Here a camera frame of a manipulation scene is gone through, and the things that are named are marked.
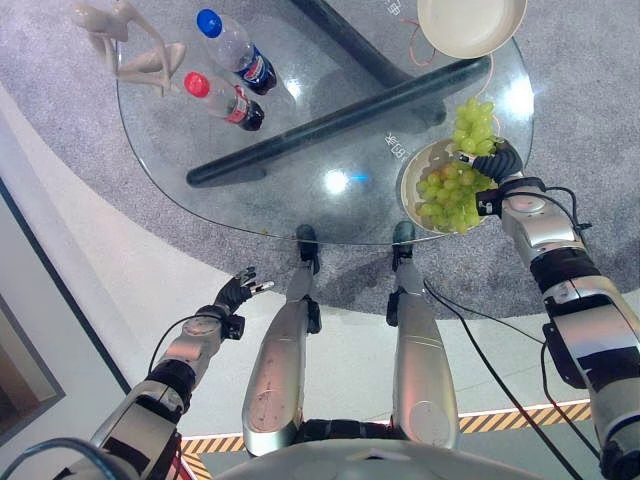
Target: black cable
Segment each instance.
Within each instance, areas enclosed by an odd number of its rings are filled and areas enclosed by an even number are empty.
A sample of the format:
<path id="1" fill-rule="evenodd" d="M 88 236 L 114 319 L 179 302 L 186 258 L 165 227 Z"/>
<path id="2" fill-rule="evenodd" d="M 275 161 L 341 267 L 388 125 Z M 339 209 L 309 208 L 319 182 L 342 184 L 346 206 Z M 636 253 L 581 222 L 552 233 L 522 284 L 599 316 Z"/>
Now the black cable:
<path id="1" fill-rule="evenodd" d="M 535 430 L 535 432 L 538 434 L 540 439 L 545 443 L 547 448 L 549 450 L 551 450 L 551 453 L 553 453 L 553 455 L 558 459 L 558 461 L 562 464 L 562 466 L 567 470 L 567 472 L 569 472 L 569 474 L 573 478 L 575 478 L 576 480 L 582 480 L 582 477 L 578 474 L 578 472 L 573 468 L 573 466 L 564 457 L 564 455 L 562 455 L 560 450 L 558 450 L 558 448 L 555 446 L 555 444 L 551 441 L 551 439 L 549 437 L 547 437 L 547 435 L 542 431 L 542 429 L 538 426 L 538 424 L 533 421 L 531 416 L 527 413 L 527 411 L 524 409 L 524 407 L 520 404 L 518 399 L 513 395 L 513 393 L 511 393 L 511 391 L 509 390 L 507 385 L 502 381 L 502 378 L 500 378 L 500 375 L 498 375 L 498 372 L 495 371 L 495 369 L 493 368 L 493 366 L 491 365 L 491 363 L 489 362 L 487 357 L 482 352 L 482 349 L 480 348 L 480 345 L 478 345 L 478 342 L 476 342 L 476 339 L 473 336 L 473 333 L 471 333 L 471 329 L 469 328 L 469 325 L 467 324 L 467 321 L 462 316 L 462 314 L 460 312 L 458 312 L 455 308 L 453 308 L 451 305 L 446 303 L 444 300 L 442 300 L 440 297 L 435 295 L 431 291 L 429 286 L 426 284 L 426 282 L 423 282 L 423 284 L 424 284 L 424 287 L 427 289 L 427 291 L 431 294 L 431 296 L 436 299 L 436 301 L 438 301 L 439 303 L 444 305 L 446 308 L 448 308 L 454 315 L 456 315 L 460 319 L 460 321 L 462 322 L 462 326 L 464 327 L 464 330 L 467 333 L 467 336 L 469 337 L 469 340 L 471 341 L 471 344 L 473 345 L 473 347 L 475 348 L 476 352 L 480 356 L 480 359 L 482 360 L 482 363 L 484 363 L 485 367 L 487 367 L 487 370 L 489 370 L 489 373 L 491 373 L 491 376 L 498 383 L 498 385 L 500 386 L 500 388 L 502 389 L 504 394 L 507 397 L 509 397 L 509 400 L 511 400 L 511 403 L 513 403 L 515 405 L 515 407 L 518 409 L 520 414 L 527 420 L 529 425 L 531 425 L 531 428 L 533 428 Z"/>
<path id="2" fill-rule="evenodd" d="M 98 470 L 100 470 L 102 475 L 104 475 L 104 478 L 107 480 L 131 480 L 129 475 L 122 470 L 120 465 L 108 458 L 105 452 L 87 441 L 68 437 L 52 438 L 51 440 L 46 440 L 34 445 L 33 447 L 27 448 L 18 458 L 11 462 L 4 473 L 0 475 L 0 480 L 7 480 L 15 469 L 18 468 L 27 458 L 52 448 L 68 448 L 82 454 L 85 458 L 90 460 Z"/>
<path id="3" fill-rule="evenodd" d="M 573 203 L 573 214 L 569 213 L 569 210 L 566 209 L 566 207 L 564 205 L 562 205 L 562 203 L 560 203 L 558 200 L 556 200 L 553 197 L 550 197 L 549 195 L 544 195 L 542 193 L 535 193 L 535 192 L 511 192 L 511 193 L 505 193 L 503 198 L 511 198 L 511 197 L 517 197 L 519 195 L 525 196 L 525 197 L 535 197 L 535 198 L 541 198 L 543 200 L 547 200 L 553 204 L 555 204 L 560 210 L 562 210 L 564 212 L 564 214 L 569 218 L 569 220 L 571 221 L 571 225 L 573 227 L 573 229 L 576 231 L 576 233 L 578 234 L 578 236 L 580 237 L 580 240 L 582 241 L 582 243 L 584 244 L 585 247 L 587 247 L 587 242 L 584 238 L 584 235 L 582 234 L 583 230 L 586 230 L 587 228 L 591 228 L 593 225 L 591 223 L 580 223 L 578 221 L 577 218 L 577 204 L 575 201 L 575 193 L 573 193 L 573 191 L 571 191 L 568 188 L 565 187 L 551 187 L 551 188 L 547 188 L 547 190 L 562 190 L 563 192 L 566 191 L 571 195 L 571 199 L 574 202 Z"/>
<path id="4" fill-rule="evenodd" d="M 147 373 L 151 373 L 151 370 L 153 369 L 153 362 L 156 359 L 158 350 L 160 350 L 160 346 L 162 345 L 162 342 L 164 342 L 164 339 L 167 338 L 167 335 L 169 335 L 169 332 L 173 330 L 176 326 L 180 325 L 182 322 L 186 322 L 187 320 L 191 320 L 192 318 L 196 318 L 196 317 L 210 317 L 210 318 L 215 318 L 216 320 L 218 319 L 218 317 L 214 317 L 213 315 L 206 315 L 206 314 L 200 313 L 197 315 L 189 315 L 188 317 L 181 318 L 177 322 L 172 323 L 171 326 L 167 328 L 167 330 L 162 334 L 162 337 L 160 337 L 160 341 L 156 345 L 156 348 L 153 351 L 153 355 L 151 355 L 151 361 L 149 362 L 149 369 Z"/>
<path id="5" fill-rule="evenodd" d="M 455 305 L 456 307 L 461 308 L 462 310 L 466 310 L 467 312 L 473 313 L 475 315 L 480 315 L 481 317 L 488 318 L 489 320 L 493 320 L 494 322 L 498 322 L 501 325 L 504 325 L 505 327 L 509 327 L 509 328 L 515 330 L 516 332 L 521 333 L 525 337 L 529 337 L 531 340 L 533 340 L 534 342 L 539 343 L 540 345 L 542 345 L 544 343 L 539 338 L 534 337 L 533 335 L 525 332 L 524 330 L 520 330 L 518 327 L 516 327 L 515 325 L 511 325 L 509 322 L 505 322 L 504 320 L 500 320 L 499 318 L 492 317 L 491 315 L 487 315 L 486 313 L 478 312 L 477 310 L 473 310 L 472 308 L 465 307 L 464 305 L 460 305 L 459 303 L 454 302 L 450 298 L 445 297 L 442 293 L 440 293 L 439 291 L 437 291 L 434 288 L 434 286 L 431 284 L 431 282 L 429 282 L 429 280 L 426 279 L 426 277 L 423 278 L 423 282 L 425 284 L 429 285 L 429 288 L 431 289 L 431 291 L 434 294 L 438 295 L 440 298 L 442 298 L 443 300 L 449 302 L 450 304 Z"/>
<path id="6" fill-rule="evenodd" d="M 564 419 L 565 422 L 571 427 L 571 429 L 575 432 L 575 434 L 582 440 L 582 442 L 586 445 L 586 447 L 595 455 L 595 457 L 600 460 L 600 453 L 593 446 L 593 444 L 584 436 L 584 434 L 576 427 L 575 423 L 571 421 L 571 419 L 567 416 L 566 413 L 558 406 L 556 401 L 551 397 L 549 393 L 549 388 L 547 385 L 547 367 L 544 364 L 544 352 L 547 349 L 547 342 L 542 344 L 542 348 L 540 349 L 540 369 L 542 370 L 542 389 L 544 390 L 544 395 L 547 397 L 547 400 L 553 405 L 553 408 L 556 412 L 560 414 L 560 416 Z"/>
<path id="7" fill-rule="evenodd" d="M 573 190 L 567 187 L 547 187 L 547 191 L 557 190 L 560 192 L 568 193 L 571 196 L 571 211 L 573 213 L 573 218 L 578 220 L 578 199 L 576 198 L 576 194 L 573 193 Z"/>

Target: glass tabletop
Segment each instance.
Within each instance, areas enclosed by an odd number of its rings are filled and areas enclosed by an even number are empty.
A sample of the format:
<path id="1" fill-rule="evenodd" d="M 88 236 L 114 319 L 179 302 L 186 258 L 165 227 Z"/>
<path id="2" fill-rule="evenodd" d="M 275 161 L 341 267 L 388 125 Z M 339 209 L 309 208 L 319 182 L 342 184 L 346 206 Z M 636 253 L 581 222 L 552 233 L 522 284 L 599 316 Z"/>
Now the glass tabletop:
<path id="1" fill-rule="evenodd" d="M 158 0 L 143 12 L 167 43 L 187 46 L 174 83 L 182 88 L 186 73 L 197 70 L 238 84 L 210 59 L 196 28 L 198 10 L 211 5 L 178 3 Z M 256 132 L 210 116 L 186 93 L 161 98 L 148 86 L 119 82 L 122 121 L 151 180 L 183 208 L 233 228 L 291 238 L 308 223 L 320 242 L 389 244 L 395 224 L 408 218 L 398 190 L 407 162 L 449 137 L 455 107 L 484 87 L 479 99 L 495 103 L 500 135 L 526 161 L 533 93 L 513 40 L 491 58 L 457 61 L 438 53 L 419 67 L 409 57 L 414 26 L 401 21 L 417 16 L 415 2 L 392 9 L 400 2 L 381 0 L 366 15 L 351 3 L 225 4 L 224 13 L 247 29 L 278 77 L 267 95 L 247 90 L 265 112 Z M 150 47 L 143 32 L 132 30 L 119 44 L 119 60 Z M 418 32 L 415 56 L 426 60 L 431 52 Z M 215 173 L 216 162 L 230 158 L 238 164 L 225 175 L 193 182 L 190 172 L 208 164 Z"/>

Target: white bowl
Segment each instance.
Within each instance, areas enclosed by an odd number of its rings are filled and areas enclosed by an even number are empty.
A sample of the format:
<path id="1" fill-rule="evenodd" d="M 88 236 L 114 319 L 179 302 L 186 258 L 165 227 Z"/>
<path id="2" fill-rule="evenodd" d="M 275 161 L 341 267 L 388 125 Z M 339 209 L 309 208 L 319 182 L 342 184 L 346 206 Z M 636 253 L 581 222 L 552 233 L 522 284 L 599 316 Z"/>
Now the white bowl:
<path id="1" fill-rule="evenodd" d="M 454 159 L 453 151 L 453 141 L 450 138 L 427 145 L 409 160 L 400 180 L 400 199 L 402 200 L 404 211 L 416 225 L 429 232 L 439 234 L 452 233 L 438 230 L 428 220 L 423 222 L 416 212 L 416 204 L 424 203 L 424 200 L 420 198 L 416 185 L 420 180 L 427 178 L 434 170 L 438 170 L 445 164 L 452 162 Z M 482 217 L 480 222 L 482 223 L 485 219 L 486 217 Z"/>
<path id="2" fill-rule="evenodd" d="M 437 50 L 477 58 L 504 45 L 526 9 L 527 0 L 418 0 L 418 21 Z"/>

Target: bunch of grapes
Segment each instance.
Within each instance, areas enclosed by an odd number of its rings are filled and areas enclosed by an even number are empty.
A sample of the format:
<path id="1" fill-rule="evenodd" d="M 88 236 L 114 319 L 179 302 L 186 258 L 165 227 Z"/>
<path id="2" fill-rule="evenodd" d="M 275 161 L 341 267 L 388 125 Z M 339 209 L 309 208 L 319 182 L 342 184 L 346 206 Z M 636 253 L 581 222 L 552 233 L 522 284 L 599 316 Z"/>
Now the bunch of grapes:
<path id="1" fill-rule="evenodd" d="M 475 97 L 456 108 L 456 130 L 451 137 L 456 150 L 479 156 L 495 152 L 492 111 L 493 103 L 478 104 Z"/>
<path id="2" fill-rule="evenodd" d="M 416 188 L 424 202 L 416 205 L 422 225 L 441 232 L 466 233 L 480 223 L 476 192 L 487 190 L 492 180 L 465 162 L 454 160 L 418 182 Z"/>

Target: blue bottle cap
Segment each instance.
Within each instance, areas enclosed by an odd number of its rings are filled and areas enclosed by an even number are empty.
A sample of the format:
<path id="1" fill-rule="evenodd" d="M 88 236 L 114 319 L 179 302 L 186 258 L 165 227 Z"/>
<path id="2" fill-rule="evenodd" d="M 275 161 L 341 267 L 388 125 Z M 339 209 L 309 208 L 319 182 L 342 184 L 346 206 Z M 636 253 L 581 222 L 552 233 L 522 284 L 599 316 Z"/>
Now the blue bottle cap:
<path id="1" fill-rule="evenodd" d="M 222 31 L 222 20 L 216 12 L 208 8 L 198 12 L 196 23 L 200 31 L 209 38 L 216 38 Z"/>

